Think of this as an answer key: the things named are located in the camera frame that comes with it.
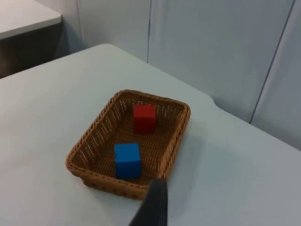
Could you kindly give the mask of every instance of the another table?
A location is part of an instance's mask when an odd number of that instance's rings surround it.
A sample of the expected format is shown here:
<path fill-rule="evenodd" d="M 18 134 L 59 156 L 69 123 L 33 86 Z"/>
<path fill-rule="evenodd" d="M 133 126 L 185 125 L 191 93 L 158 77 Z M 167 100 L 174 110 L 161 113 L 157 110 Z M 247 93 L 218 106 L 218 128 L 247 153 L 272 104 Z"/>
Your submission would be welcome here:
<path fill-rule="evenodd" d="M 61 15 L 34 0 L 0 0 L 0 78 L 54 58 Z"/>
<path fill-rule="evenodd" d="M 1 0 L 0 40 L 58 24 L 61 14 L 35 0 Z"/>
<path fill-rule="evenodd" d="M 121 89 L 191 107 L 168 180 L 169 225 L 300 224 L 300 151 L 206 94 L 100 45 L 0 80 L 0 225 L 128 225 L 141 202 L 86 187 L 64 165 Z"/>

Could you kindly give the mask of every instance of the white table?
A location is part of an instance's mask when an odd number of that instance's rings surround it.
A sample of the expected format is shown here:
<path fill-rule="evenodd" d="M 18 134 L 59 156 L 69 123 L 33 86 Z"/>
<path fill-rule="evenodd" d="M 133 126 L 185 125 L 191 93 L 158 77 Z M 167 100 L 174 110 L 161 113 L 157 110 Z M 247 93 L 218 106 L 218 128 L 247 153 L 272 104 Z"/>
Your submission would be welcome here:
<path fill-rule="evenodd" d="M 169 225 L 300 225 L 300 151 L 219 109 L 206 94 L 100 45 L 0 80 L 1 226 L 128 225 L 141 202 L 88 188 L 64 165 L 121 89 L 191 107 L 168 180 Z"/>
<path fill-rule="evenodd" d="M 34 0 L 0 0 L 0 40 L 61 20 L 61 14 Z"/>

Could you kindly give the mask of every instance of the basket rim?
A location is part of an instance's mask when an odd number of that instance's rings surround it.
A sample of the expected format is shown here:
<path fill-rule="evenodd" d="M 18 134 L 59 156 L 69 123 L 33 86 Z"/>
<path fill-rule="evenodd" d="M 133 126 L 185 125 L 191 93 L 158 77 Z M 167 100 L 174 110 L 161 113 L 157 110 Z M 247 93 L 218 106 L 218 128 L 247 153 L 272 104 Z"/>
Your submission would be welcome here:
<path fill-rule="evenodd" d="M 161 165 L 160 169 L 158 171 L 158 178 L 166 178 L 166 176 L 167 176 L 166 171 L 168 171 L 168 168 L 171 167 L 171 159 L 172 159 L 171 154 L 174 151 L 174 149 L 178 146 L 178 144 L 181 140 L 180 136 L 183 134 L 183 130 L 185 130 L 188 119 L 190 117 L 190 113 L 191 113 L 190 107 L 189 107 L 188 104 L 186 104 L 184 102 L 181 102 L 181 101 L 178 101 L 178 100 L 174 100 L 174 99 L 171 99 L 171 98 L 168 98 L 168 97 L 160 97 L 160 96 L 157 96 L 157 95 L 144 93 L 144 92 L 137 91 L 137 90 L 130 90 L 130 89 L 124 89 L 124 90 L 121 90 L 121 91 L 114 94 L 114 96 L 109 100 L 107 105 L 99 113 L 99 115 L 96 117 L 96 119 L 93 121 L 93 123 L 89 126 L 89 128 L 81 136 L 79 141 L 70 150 L 70 152 L 68 153 L 68 155 L 66 157 L 65 165 L 66 165 L 66 168 L 70 172 L 74 172 L 74 170 L 76 170 L 77 172 L 81 172 L 80 175 L 76 175 L 80 178 L 89 175 L 89 176 L 95 177 L 95 179 L 96 178 L 97 179 L 101 178 L 101 179 L 105 179 L 107 181 L 112 181 L 112 182 L 115 182 L 115 183 L 135 187 L 135 188 L 138 188 L 138 189 L 147 189 L 148 186 L 142 186 L 142 185 L 131 183 L 131 182 L 128 182 L 128 181 L 125 181 L 125 180 L 112 178 L 112 177 L 103 175 L 101 173 L 96 173 L 96 172 L 93 172 L 93 171 L 88 170 L 86 168 L 79 167 L 79 166 L 75 165 L 74 163 L 72 163 L 74 155 L 77 153 L 77 151 L 79 149 L 82 148 L 84 143 L 87 141 L 89 136 L 93 133 L 93 131 L 97 128 L 98 124 L 101 122 L 101 120 L 104 118 L 104 116 L 113 107 L 114 102 L 120 96 L 122 96 L 125 93 L 131 93 L 131 94 L 134 94 L 134 95 L 139 95 L 139 96 L 143 96 L 143 97 L 150 97 L 150 98 L 165 101 L 165 102 L 176 103 L 176 104 L 182 105 L 184 107 L 183 113 L 180 116 L 183 119 L 183 121 L 182 121 L 182 123 L 177 124 L 177 128 L 176 128 L 173 136 L 170 138 L 170 141 L 167 145 L 166 151 L 165 151 L 164 156 L 163 156 L 163 158 L 167 158 L 166 163 L 164 165 Z"/>

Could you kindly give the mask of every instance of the red cube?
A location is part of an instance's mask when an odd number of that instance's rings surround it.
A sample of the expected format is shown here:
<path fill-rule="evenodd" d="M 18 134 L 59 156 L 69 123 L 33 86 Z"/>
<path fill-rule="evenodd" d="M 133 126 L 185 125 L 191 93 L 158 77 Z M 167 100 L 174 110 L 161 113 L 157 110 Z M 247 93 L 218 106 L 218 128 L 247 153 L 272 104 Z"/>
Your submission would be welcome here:
<path fill-rule="evenodd" d="M 155 132 L 155 106 L 135 105 L 134 106 L 134 132 L 153 133 Z"/>

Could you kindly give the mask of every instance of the blue cube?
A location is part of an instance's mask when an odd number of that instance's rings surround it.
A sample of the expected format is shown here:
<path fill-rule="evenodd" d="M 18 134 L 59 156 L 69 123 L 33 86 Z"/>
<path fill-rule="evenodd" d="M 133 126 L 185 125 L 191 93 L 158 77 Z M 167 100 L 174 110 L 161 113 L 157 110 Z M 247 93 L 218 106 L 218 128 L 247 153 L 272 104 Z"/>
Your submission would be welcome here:
<path fill-rule="evenodd" d="M 118 144 L 115 149 L 115 167 L 117 179 L 139 178 L 141 159 L 138 144 Z"/>

